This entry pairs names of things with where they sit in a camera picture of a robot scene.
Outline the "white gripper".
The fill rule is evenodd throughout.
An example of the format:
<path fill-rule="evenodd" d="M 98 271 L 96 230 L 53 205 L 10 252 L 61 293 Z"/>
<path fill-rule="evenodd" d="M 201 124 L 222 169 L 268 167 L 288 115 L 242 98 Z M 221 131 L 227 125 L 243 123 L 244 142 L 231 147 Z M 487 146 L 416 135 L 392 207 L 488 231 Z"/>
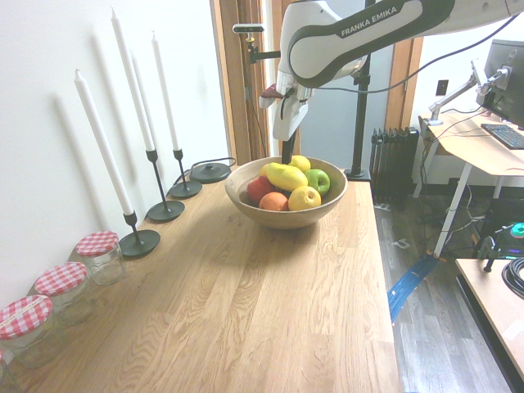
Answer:
<path fill-rule="evenodd" d="M 296 129 L 308 112 L 309 90 L 297 84 L 284 94 L 274 92 L 279 99 L 273 121 L 273 137 L 282 142 L 282 163 L 290 164 L 296 140 Z"/>

